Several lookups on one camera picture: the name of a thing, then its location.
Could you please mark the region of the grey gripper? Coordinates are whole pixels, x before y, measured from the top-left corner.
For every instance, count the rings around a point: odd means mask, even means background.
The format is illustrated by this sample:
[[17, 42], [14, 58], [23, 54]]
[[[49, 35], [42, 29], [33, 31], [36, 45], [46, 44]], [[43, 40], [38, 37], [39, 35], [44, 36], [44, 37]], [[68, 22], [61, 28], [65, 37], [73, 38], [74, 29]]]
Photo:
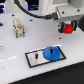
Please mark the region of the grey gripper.
[[58, 22], [60, 23], [60, 26], [58, 28], [58, 31], [60, 33], [63, 33], [65, 29], [65, 23], [66, 21], [71, 21], [71, 25], [73, 30], [76, 30], [77, 28], [77, 21], [81, 19], [84, 16], [84, 6], [82, 8], [75, 8], [71, 5], [62, 5], [57, 7], [57, 13], [58, 13]]

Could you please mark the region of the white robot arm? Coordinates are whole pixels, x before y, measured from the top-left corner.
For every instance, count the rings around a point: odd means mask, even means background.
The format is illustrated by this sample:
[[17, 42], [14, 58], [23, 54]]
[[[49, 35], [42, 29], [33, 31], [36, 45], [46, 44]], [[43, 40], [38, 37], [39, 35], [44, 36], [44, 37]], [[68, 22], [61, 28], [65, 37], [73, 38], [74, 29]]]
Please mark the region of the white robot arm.
[[39, 0], [42, 16], [52, 15], [60, 33], [71, 34], [84, 17], [84, 0]]

